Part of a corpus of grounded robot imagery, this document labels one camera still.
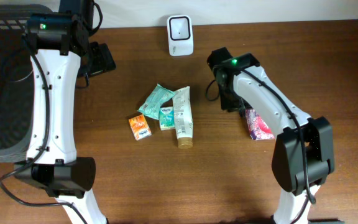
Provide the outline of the red purple tissue pack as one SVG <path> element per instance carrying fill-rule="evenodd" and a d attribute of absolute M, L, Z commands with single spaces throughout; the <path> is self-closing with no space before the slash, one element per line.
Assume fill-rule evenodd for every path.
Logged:
<path fill-rule="evenodd" d="M 246 120 L 251 139 L 256 141 L 275 139 L 272 130 L 267 126 L 256 110 L 247 109 Z"/>

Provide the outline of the white conditioner tube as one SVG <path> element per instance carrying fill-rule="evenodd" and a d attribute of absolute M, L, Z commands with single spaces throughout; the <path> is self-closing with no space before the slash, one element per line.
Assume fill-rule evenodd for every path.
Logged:
<path fill-rule="evenodd" d="M 191 112 L 190 87 L 186 86 L 178 89 L 172 100 L 178 147 L 180 149 L 189 149 L 193 147 L 193 118 Z"/>

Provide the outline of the teal Kleenex tissue pack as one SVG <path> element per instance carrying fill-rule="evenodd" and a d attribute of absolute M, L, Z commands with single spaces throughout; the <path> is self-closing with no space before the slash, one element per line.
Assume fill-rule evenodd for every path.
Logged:
<path fill-rule="evenodd" d="M 171 130 L 175 128 L 173 107 L 164 107 L 159 112 L 159 125 L 162 131 Z"/>

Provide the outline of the teal wet wipes pack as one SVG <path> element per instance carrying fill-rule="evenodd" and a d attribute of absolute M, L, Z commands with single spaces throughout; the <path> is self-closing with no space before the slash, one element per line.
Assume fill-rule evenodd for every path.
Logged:
<path fill-rule="evenodd" d="M 175 96 L 175 92 L 157 84 L 145 102 L 139 107 L 138 112 L 152 119 L 159 119 L 161 106 Z"/>

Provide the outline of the orange tissue pack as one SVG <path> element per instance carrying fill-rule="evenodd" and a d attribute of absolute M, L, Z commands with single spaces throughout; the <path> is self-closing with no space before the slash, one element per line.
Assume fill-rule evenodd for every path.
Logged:
<path fill-rule="evenodd" d="M 141 140 L 152 135 L 151 129 L 147 124 L 147 120 L 144 115 L 138 115 L 129 119 L 129 126 L 135 140 Z"/>

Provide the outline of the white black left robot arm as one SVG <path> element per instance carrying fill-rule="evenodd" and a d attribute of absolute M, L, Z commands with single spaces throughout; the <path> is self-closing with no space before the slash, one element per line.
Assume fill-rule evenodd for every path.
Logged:
<path fill-rule="evenodd" d="M 105 44 L 91 42 L 101 15 L 94 1 L 62 1 L 57 12 L 35 13 L 23 41 L 34 72 L 32 137 L 14 177 L 54 198 L 73 223 L 107 223 L 93 193 L 96 162 L 77 155 L 73 134 L 76 80 L 114 70 Z"/>

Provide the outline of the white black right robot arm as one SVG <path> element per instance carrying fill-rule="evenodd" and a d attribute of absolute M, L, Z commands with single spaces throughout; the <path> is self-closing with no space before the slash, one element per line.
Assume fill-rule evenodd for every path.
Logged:
<path fill-rule="evenodd" d="M 274 135 L 272 172 L 281 193 L 272 223 L 309 223 L 315 194 L 335 170 L 331 124 L 292 103 L 250 53 L 233 57 L 223 47 L 211 52 L 207 64 L 218 84 L 221 108 L 254 109 Z"/>

